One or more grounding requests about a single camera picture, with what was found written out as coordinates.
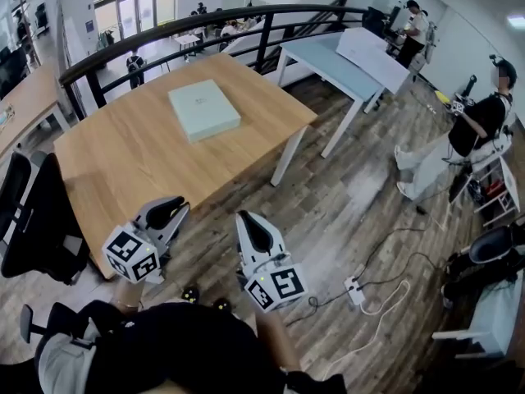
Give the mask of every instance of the backpack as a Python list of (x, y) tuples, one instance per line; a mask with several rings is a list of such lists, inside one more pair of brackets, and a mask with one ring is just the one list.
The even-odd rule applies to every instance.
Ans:
[(134, 71), (140, 69), (138, 63), (139, 59), (140, 57), (137, 57), (135, 60), (133, 60), (132, 57), (128, 58), (128, 61), (131, 60), (131, 63), (128, 64), (128, 73), (133, 73)]

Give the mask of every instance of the wooden table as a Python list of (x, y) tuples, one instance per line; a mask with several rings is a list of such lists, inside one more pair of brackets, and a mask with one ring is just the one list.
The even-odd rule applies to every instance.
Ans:
[(43, 64), (7, 94), (0, 102), (0, 112), (8, 104), (14, 107), (15, 116), (0, 133), (0, 158), (50, 115), (63, 131), (70, 129), (58, 106), (58, 83), (51, 64)]
[[(191, 144), (167, 93), (207, 79), (220, 86), (241, 125)], [(114, 274), (101, 251), (104, 241), (145, 203), (183, 195), (196, 208), (289, 140), (272, 178), (276, 185), (298, 137), (315, 118), (298, 100), (222, 53), (134, 89), (61, 136), (55, 150), (62, 176), (104, 277)]]

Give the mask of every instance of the desk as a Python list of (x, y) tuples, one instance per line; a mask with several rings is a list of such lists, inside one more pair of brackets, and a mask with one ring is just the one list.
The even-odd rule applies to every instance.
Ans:
[(277, 66), (278, 85), (282, 82), (286, 64), (290, 58), (293, 58), (354, 100), (345, 118), (322, 151), (321, 156), (324, 158), (334, 149), (364, 101), (370, 100), (365, 108), (365, 112), (369, 112), (384, 89), (369, 74), (336, 53), (339, 40), (340, 34), (331, 34), (328, 37), (312, 37), (283, 43)]
[(0, 102), (0, 111), (9, 103), (15, 116), (0, 133), (0, 158), (50, 115), (55, 116), (64, 132), (70, 129), (58, 106), (58, 84), (51, 64), (43, 64), (23, 79)]
[(182, 50), (182, 46), (184, 45), (184, 48), (186, 48), (186, 45), (195, 46), (195, 43), (199, 41), (199, 38), (197, 38), (195, 35), (181, 35), (181, 36), (174, 36), (173, 39), (179, 43), (179, 51)]
[[(241, 124), (191, 144), (167, 94), (208, 79), (220, 86)], [(71, 205), (104, 277), (114, 274), (101, 251), (104, 241), (145, 203), (183, 195), (197, 208), (289, 140), (272, 178), (276, 184), (315, 118), (297, 99), (223, 53), (149, 81), (57, 139)]]

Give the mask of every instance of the table leg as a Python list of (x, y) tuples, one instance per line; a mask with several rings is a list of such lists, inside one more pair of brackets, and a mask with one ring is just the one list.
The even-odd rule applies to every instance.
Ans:
[(350, 122), (355, 117), (355, 114), (358, 113), (359, 109), (363, 106), (363, 100), (362, 99), (355, 99), (354, 103), (352, 103), (352, 106), (350, 107), (350, 110), (346, 113), (345, 118), (343, 118), (343, 121), (339, 124), (339, 127), (337, 127), (336, 132), (331, 137), (330, 141), (326, 145), (325, 149), (322, 151), (321, 156), (324, 158), (327, 158), (330, 152), (334, 149), (337, 142), (345, 133), (346, 129), (348, 128)]
[(281, 56), (279, 57), (279, 64), (277, 64), (277, 86), (281, 87), (283, 78), (285, 77), (286, 64), (290, 60), (290, 57), (286, 54), (284, 49), (281, 50)]
[(385, 91), (385, 88), (380, 88), (374, 96), (372, 96), (372, 99), (370, 99), (370, 102), (368, 103), (367, 107), (364, 108), (364, 113), (368, 114), (370, 110), (374, 107), (374, 105), (377, 102), (377, 99), (381, 96), (381, 94)]
[(277, 164), (276, 171), (273, 172), (273, 177), (270, 180), (271, 184), (274, 187), (277, 187), (279, 185), (282, 176), (285, 175), (286, 168), (288, 168), (288, 165), (290, 165), (290, 161), (294, 157), (295, 150), (297, 149), (297, 146), (299, 146), (299, 143), (303, 138), (303, 134), (306, 131), (306, 128), (307, 127), (302, 128), (288, 139), (285, 151), (282, 153), (281, 159), (279, 159), (279, 163)]
[(62, 131), (64, 133), (70, 130), (71, 127), (69, 127), (69, 124), (67, 124), (67, 120), (64, 117), (64, 114), (62, 113), (62, 110), (58, 105), (55, 105), (55, 108), (52, 110), (52, 114), (53, 116), (55, 116), (58, 125), (60, 126), (60, 128), (62, 128)]

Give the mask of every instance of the yellow object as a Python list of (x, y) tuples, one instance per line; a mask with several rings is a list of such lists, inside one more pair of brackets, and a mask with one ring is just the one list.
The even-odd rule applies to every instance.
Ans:
[(441, 103), (450, 103), (450, 98), (443, 95), (439, 90), (436, 91), (436, 96), (441, 101)]

